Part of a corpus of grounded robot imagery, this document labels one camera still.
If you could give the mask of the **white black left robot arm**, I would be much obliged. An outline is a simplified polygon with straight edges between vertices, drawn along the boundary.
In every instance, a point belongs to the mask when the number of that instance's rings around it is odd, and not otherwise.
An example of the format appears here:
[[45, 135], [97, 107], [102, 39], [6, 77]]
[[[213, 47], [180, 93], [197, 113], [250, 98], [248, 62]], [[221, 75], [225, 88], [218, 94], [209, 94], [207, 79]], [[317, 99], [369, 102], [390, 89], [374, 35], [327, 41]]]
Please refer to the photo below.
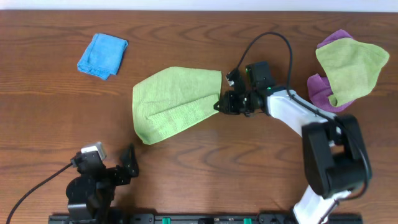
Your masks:
[[87, 145], [71, 159], [80, 176], [67, 186], [68, 211], [72, 223], [109, 223], [109, 210], [117, 186], [128, 185], [139, 176], [135, 147], [130, 144], [120, 155], [121, 165], [107, 168], [101, 142]]

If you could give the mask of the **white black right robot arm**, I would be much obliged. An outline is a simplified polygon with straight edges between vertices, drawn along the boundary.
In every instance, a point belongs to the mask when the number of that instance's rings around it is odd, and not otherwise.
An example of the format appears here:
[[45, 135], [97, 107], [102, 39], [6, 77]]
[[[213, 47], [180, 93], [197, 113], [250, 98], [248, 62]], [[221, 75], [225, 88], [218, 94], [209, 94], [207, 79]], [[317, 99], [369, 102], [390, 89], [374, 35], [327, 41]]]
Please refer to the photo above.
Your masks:
[[226, 75], [228, 90], [214, 109], [250, 116], [260, 111], [278, 119], [302, 138], [308, 187], [289, 213], [267, 212], [258, 223], [362, 223], [356, 214], [334, 214], [352, 192], [365, 188], [371, 168], [361, 131], [352, 115], [337, 116], [297, 96], [288, 86], [275, 83], [267, 62], [246, 67], [250, 89], [238, 68]]

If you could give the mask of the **light green cloth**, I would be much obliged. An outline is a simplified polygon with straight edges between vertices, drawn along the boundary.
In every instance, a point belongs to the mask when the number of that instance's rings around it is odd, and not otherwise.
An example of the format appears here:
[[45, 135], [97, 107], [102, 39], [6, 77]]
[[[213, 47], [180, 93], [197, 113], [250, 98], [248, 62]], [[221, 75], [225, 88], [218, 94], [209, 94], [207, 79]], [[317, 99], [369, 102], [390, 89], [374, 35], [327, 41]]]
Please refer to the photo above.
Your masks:
[[144, 144], [172, 137], [217, 114], [222, 73], [169, 67], [133, 87], [134, 130]]

